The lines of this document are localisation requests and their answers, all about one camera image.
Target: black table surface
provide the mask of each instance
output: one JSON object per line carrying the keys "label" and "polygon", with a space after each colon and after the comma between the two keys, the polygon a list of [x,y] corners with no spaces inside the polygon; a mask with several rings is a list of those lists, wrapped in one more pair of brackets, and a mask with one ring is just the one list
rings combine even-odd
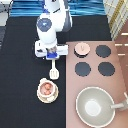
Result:
{"label": "black table surface", "polygon": [[[51,61],[35,58],[32,53],[37,37],[36,19],[11,17],[7,21],[0,51],[0,128],[66,128],[65,56],[56,61],[60,72],[54,81],[59,88],[57,100],[44,104],[36,94],[39,80],[50,79],[51,69]],[[73,23],[69,32],[57,33],[59,44],[111,40],[106,16],[73,17]]]}

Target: mug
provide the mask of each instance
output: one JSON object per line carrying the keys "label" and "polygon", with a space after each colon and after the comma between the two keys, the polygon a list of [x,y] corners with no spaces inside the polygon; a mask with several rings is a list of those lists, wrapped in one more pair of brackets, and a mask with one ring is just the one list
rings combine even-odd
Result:
{"label": "mug", "polygon": [[[50,92],[50,94],[45,94],[45,92],[47,91],[45,89],[45,85],[46,84],[50,84],[51,85],[51,88],[48,90],[48,92]],[[55,98],[54,94],[55,94],[55,91],[56,91],[56,85],[50,81],[50,80],[47,80],[46,78],[43,78],[40,80],[40,84],[38,86],[38,95],[42,98],[46,98],[48,102],[52,102]]]}

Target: ceramic bowl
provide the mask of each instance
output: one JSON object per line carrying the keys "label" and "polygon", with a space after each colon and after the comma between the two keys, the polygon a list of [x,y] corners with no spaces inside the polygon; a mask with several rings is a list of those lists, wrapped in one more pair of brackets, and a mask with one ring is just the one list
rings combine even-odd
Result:
{"label": "ceramic bowl", "polygon": [[112,97],[99,87],[83,89],[76,99],[76,111],[80,119],[91,127],[105,127],[115,116]]}

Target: white cup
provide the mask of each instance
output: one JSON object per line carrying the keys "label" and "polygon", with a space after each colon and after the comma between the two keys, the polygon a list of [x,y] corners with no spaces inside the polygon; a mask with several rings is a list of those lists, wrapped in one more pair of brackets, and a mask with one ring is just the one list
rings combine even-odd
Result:
{"label": "white cup", "polygon": [[[41,90],[43,90],[44,85],[45,85],[46,83],[49,83],[49,84],[52,85],[51,93],[50,93],[49,95],[45,95],[45,94],[41,91]],[[39,84],[38,90],[37,90],[40,97],[46,98],[49,102],[52,102],[52,101],[54,100],[54,98],[55,98],[55,97],[54,97],[55,90],[56,90],[56,85],[55,85],[52,81],[47,80],[46,78],[43,78],[43,79],[40,80],[40,84]]]}

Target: blue fabric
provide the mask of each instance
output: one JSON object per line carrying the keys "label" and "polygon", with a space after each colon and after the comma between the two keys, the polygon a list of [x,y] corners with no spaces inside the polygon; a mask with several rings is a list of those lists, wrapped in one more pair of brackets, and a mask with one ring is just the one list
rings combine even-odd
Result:
{"label": "blue fabric", "polygon": [[[39,16],[48,12],[44,4],[44,0],[14,0],[10,16]],[[68,0],[68,5],[72,16],[106,15],[103,0]]]}

